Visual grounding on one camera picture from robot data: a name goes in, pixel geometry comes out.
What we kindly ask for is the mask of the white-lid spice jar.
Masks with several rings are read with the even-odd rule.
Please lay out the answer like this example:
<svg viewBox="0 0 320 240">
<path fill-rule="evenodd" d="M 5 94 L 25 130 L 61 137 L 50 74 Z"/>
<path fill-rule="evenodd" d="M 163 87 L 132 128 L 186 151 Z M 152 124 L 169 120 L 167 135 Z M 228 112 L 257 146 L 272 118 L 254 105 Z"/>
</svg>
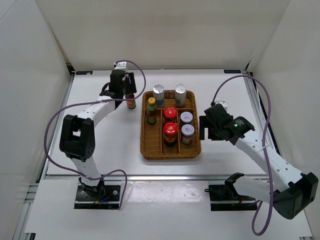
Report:
<svg viewBox="0 0 320 240">
<path fill-rule="evenodd" d="M 180 114 L 180 124 L 186 125 L 191 124 L 193 121 L 193 114 L 189 111 L 184 111 Z"/>
<path fill-rule="evenodd" d="M 181 142 L 185 145 L 192 143 L 195 134 L 195 128 L 191 124 L 184 124 L 181 127 Z"/>
</svg>

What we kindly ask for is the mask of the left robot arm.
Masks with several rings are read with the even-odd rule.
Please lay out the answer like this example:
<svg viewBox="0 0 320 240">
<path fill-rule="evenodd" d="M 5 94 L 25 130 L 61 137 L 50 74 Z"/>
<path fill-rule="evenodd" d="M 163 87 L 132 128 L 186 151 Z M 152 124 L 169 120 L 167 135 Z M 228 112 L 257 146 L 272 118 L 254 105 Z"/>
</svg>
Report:
<svg viewBox="0 0 320 240">
<path fill-rule="evenodd" d="M 115 111 L 124 99 L 133 99 L 137 92 L 134 73 L 112 70 L 94 104 L 76 115 L 66 115 L 62 122 L 59 149 L 71 159 L 80 174 L 80 184 L 93 200 L 103 199 L 105 185 L 93 153 L 96 147 L 95 127 Z"/>
</svg>

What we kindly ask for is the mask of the blue-label pellet jar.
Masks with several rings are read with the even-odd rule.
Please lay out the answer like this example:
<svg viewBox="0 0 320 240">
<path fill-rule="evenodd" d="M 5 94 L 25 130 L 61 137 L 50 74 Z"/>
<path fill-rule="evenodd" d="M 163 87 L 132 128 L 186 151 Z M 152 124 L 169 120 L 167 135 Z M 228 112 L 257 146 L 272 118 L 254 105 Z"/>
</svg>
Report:
<svg viewBox="0 0 320 240">
<path fill-rule="evenodd" d="M 165 105 L 165 88 L 161 84 L 157 84 L 152 91 L 156 107 L 162 109 Z"/>
<path fill-rule="evenodd" d="M 186 95 L 187 95 L 187 88 L 184 84 L 178 84 L 175 86 L 174 99 L 175 99 L 175 105 L 178 108 L 182 108 L 185 106 Z"/>
</svg>

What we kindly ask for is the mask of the yellow-cap sauce bottle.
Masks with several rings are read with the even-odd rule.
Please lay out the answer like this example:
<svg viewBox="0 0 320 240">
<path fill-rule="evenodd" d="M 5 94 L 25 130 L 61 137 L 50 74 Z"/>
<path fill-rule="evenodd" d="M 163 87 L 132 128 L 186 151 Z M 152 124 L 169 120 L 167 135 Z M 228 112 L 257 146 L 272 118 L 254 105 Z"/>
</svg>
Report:
<svg viewBox="0 0 320 240">
<path fill-rule="evenodd" d="M 147 103 L 147 122 L 150 125 L 154 125 L 157 122 L 156 110 L 156 99 L 154 97 L 150 97 Z"/>
<path fill-rule="evenodd" d="M 135 100 L 135 95 L 133 93 L 126 94 L 125 99 L 126 99 L 126 105 L 129 109 L 132 110 L 136 108 L 136 100 Z"/>
</svg>

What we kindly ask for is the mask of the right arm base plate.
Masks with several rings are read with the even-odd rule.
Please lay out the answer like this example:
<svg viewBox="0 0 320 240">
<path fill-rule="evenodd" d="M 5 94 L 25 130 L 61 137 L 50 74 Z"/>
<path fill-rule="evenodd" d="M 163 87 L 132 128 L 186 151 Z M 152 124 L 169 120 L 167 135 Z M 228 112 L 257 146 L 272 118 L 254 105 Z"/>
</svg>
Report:
<svg viewBox="0 0 320 240">
<path fill-rule="evenodd" d="M 224 184 L 208 182 L 204 192 L 209 195 L 210 210 L 212 212 L 256 211 L 259 201 L 249 196 L 231 196 Z"/>
</svg>

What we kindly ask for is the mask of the red-lid chili jar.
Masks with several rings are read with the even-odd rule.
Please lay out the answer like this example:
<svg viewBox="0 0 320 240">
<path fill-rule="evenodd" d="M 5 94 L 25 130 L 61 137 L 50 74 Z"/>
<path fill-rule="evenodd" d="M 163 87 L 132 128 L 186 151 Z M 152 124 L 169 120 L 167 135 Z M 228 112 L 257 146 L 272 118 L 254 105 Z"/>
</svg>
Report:
<svg viewBox="0 0 320 240">
<path fill-rule="evenodd" d="M 169 106 L 163 110 L 164 123 L 175 123 L 177 120 L 178 111 L 175 107 Z"/>
<path fill-rule="evenodd" d="M 177 143 L 178 124 L 168 122 L 163 126 L 163 139 L 167 146 L 174 146 Z"/>
</svg>

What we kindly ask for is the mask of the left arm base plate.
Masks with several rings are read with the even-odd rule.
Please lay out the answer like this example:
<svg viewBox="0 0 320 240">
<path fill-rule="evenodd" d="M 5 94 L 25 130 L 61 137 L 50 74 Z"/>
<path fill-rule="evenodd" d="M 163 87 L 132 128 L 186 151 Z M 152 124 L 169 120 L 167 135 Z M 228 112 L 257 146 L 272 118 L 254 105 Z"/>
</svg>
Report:
<svg viewBox="0 0 320 240">
<path fill-rule="evenodd" d="M 73 208 L 76 210 L 119 210 L 124 184 L 100 182 L 97 187 L 78 183 Z"/>
</svg>

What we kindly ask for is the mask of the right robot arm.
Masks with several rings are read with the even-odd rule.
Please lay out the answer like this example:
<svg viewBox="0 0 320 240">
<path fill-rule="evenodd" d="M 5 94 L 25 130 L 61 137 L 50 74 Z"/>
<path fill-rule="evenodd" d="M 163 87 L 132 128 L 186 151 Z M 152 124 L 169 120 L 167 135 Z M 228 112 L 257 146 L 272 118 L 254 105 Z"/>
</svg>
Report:
<svg viewBox="0 0 320 240">
<path fill-rule="evenodd" d="M 292 220 L 315 199 L 319 179 L 305 174 L 267 146 L 255 127 L 244 117 L 233 117 L 215 103 L 199 117 L 199 138 L 227 141 L 249 156 L 269 181 L 252 179 L 237 172 L 227 178 L 220 193 L 225 199 L 251 197 L 271 204 L 284 218 Z"/>
</svg>

